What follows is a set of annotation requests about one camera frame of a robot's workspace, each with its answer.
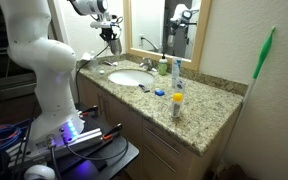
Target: mirror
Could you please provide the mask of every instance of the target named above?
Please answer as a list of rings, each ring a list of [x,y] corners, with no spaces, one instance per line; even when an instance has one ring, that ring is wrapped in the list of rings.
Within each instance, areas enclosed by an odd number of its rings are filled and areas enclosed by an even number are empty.
[[[179,4],[186,6],[179,8],[181,15],[184,14],[180,19],[184,20],[170,21]],[[210,5],[211,0],[127,0],[128,53],[158,60],[165,52],[168,58],[182,57],[183,67],[197,70]]]

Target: blue cap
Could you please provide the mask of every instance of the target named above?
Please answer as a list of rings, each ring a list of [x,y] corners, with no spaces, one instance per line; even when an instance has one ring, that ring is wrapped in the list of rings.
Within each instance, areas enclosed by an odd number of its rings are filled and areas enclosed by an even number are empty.
[[[158,90],[155,90],[155,94],[158,96],[164,96],[165,93],[163,90],[158,89]]]

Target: wooden cabinet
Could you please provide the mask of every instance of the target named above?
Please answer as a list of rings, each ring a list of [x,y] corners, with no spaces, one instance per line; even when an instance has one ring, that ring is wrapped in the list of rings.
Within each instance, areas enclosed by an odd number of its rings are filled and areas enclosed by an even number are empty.
[[[79,82],[81,101],[88,106],[97,104],[100,116],[110,125],[122,123],[121,134],[139,149],[139,156],[126,168],[133,180],[203,179],[221,157],[237,117],[238,111],[232,115],[208,152],[199,157],[84,76],[79,78]]]

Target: white sink basin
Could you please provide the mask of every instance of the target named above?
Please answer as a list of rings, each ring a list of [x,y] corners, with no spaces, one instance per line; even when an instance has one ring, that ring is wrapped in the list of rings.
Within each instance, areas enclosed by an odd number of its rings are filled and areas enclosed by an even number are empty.
[[[154,81],[154,77],[146,72],[138,70],[118,70],[108,76],[113,83],[124,86],[147,85]]]

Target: granite countertop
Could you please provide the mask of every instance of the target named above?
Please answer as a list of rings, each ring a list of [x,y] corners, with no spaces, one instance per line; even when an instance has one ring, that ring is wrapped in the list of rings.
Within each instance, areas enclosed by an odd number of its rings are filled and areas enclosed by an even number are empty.
[[[164,129],[175,140],[192,152],[203,156],[231,115],[239,108],[243,97],[192,80],[184,79],[186,90],[179,118],[171,117],[171,102],[174,89],[171,87],[171,75],[161,76],[157,72],[148,72],[155,78],[147,85],[151,90],[144,93],[138,86],[118,85],[110,80],[110,73],[120,69],[138,69],[138,64],[123,60],[118,66],[99,65],[100,75],[90,67],[80,72],[98,87],[134,109],[145,119]],[[165,91],[164,96],[154,94],[155,89]]]

